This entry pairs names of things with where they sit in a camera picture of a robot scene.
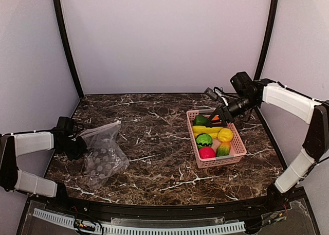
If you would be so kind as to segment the pink perforated plastic basket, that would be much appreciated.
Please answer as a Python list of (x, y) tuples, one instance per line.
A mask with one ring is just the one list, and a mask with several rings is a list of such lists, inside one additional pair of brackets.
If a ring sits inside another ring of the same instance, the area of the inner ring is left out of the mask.
[(203, 109), (203, 110), (190, 110), (187, 111), (187, 127), (189, 134), (192, 140), (192, 148), (194, 151), (196, 163), (199, 169), (209, 168), (209, 167), (218, 167), (223, 165), (235, 164), (238, 163), (246, 154), (247, 150), (242, 142), (242, 139), (233, 123), (228, 123), (226, 128), (230, 129), (233, 133), (233, 138), (230, 143), (230, 152), (228, 155), (213, 157), (213, 158), (201, 158), (199, 149), (196, 143), (196, 137), (199, 134), (208, 134), (212, 137), (212, 150), (216, 153), (217, 148), (221, 146), (223, 142), (218, 140), (217, 136), (220, 131), (216, 132), (203, 132), (201, 129), (193, 129), (193, 121), (197, 115), (203, 115), (209, 117), (214, 109)]

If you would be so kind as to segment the clear zip top bag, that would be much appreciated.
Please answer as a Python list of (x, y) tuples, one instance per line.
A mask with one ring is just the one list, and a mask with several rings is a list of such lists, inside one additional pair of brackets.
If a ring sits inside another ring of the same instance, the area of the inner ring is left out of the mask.
[(87, 177), (86, 184), (92, 189), (99, 189), (110, 177), (130, 165), (126, 154), (116, 143), (120, 129), (121, 121), (118, 120), (79, 134), (87, 146), (84, 176)]

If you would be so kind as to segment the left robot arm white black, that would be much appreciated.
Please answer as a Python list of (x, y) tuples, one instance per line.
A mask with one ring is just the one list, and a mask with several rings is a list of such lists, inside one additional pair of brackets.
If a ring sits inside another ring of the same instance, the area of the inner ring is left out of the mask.
[(52, 198), (61, 212), (72, 209), (66, 186), (28, 172), (20, 163), (28, 156), (36, 159), (41, 153), (62, 153), (70, 160), (78, 160), (87, 152), (85, 140), (79, 135), (83, 125), (69, 117), (59, 117), (49, 130), (1, 134), (1, 187), (7, 192), (23, 192)]

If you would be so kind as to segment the green toy bell pepper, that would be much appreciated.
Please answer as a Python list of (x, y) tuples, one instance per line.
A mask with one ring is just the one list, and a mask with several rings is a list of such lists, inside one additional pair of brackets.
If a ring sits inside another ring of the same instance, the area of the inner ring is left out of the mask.
[(194, 126), (205, 126), (208, 118), (203, 115), (197, 115), (193, 120)]

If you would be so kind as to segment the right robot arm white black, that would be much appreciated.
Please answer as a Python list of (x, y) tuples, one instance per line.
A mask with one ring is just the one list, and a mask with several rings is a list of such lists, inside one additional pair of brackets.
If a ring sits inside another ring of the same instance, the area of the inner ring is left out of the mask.
[(238, 72), (231, 79), (237, 97), (227, 104), (217, 107), (209, 116), (206, 126), (227, 126), (246, 111), (274, 106), (284, 119), (292, 118), (299, 122), (299, 129), (306, 131), (301, 140), (300, 153), (296, 154), (287, 169), (269, 188), (272, 191), (263, 198), (262, 206), (274, 211), (282, 203), (283, 194), (290, 191), (298, 182), (307, 178), (313, 168), (328, 160), (328, 101), (321, 101), (270, 79), (252, 80), (246, 72)]

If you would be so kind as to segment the green toy cabbage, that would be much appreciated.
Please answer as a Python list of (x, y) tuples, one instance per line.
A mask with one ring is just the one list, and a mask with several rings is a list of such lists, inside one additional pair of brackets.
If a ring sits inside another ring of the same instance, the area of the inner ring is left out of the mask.
[(204, 148), (204, 147), (212, 147), (213, 145), (213, 139), (209, 134), (199, 134), (196, 139), (196, 145), (198, 149)]

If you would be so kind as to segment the yellow toy banana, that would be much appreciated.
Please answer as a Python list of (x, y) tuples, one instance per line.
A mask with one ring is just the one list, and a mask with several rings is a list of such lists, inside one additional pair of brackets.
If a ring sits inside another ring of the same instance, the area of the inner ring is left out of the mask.
[(194, 138), (197, 138), (200, 134), (208, 134), (211, 136), (212, 139), (215, 139), (215, 138), (217, 138), (217, 135), (222, 128), (223, 127), (209, 128), (209, 127), (206, 127), (203, 125), (194, 125), (192, 127), (192, 131), (193, 131)]

